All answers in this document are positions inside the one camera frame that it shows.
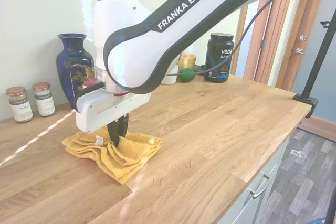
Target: towel tag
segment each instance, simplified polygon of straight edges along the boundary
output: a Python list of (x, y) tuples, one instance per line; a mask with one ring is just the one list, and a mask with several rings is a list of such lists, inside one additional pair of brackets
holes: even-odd
[(96, 136), (96, 143), (95, 143), (95, 145), (103, 147), (104, 146), (103, 143), (104, 143), (104, 139), (101, 136)]

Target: cabinet handle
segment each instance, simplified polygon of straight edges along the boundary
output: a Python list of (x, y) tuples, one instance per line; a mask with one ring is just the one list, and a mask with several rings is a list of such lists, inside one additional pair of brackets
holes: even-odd
[(254, 190), (250, 190), (251, 191), (250, 193), (252, 194), (252, 198), (253, 199), (258, 198), (261, 194), (263, 194), (263, 192), (266, 191), (266, 189), (268, 188), (269, 184), (271, 183), (271, 181), (269, 180), (269, 176), (264, 175), (264, 178), (266, 178), (268, 181), (267, 181), (267, 183), (266, 183), (266, 185), (264, 186), (263, 189), (261, 189), (259, 192), (256, 192)]

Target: white container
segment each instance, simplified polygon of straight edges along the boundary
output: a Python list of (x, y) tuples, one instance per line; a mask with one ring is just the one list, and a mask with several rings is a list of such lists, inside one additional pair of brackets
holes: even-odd
[[(178, 67), (178, 65), (175, 65), (175, 67), (168, 74), (178, 73), (178, 71), (179, 71), (179, 67)], [(163, 85), (172, 85), (172, 84), (174, 84), (176, 82), (176, 80), (177, 80), (177, 76), (166, 76), (162, 80), (161, 84), (163, 84)]]
[(48, 82), (38, 82), (33, 85), (35, 101), (40, 116), (50, 116), (55, 114), (55, 105)]

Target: gray floor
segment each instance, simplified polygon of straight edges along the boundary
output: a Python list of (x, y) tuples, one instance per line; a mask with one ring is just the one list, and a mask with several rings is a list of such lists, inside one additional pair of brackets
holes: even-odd
[(336, 186), (336, 143), (299, 129), (289, 141), (261, 224), (305, 224), (326, 216)]

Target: door lock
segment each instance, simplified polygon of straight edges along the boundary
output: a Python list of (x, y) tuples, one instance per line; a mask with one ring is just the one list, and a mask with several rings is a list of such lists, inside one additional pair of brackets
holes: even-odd
[(306, 35), (301, 35), (300, 38), (299, 38), (299, 40), (300, 40), (301, 42), (306, 41), (306, 39), (307, 39)]

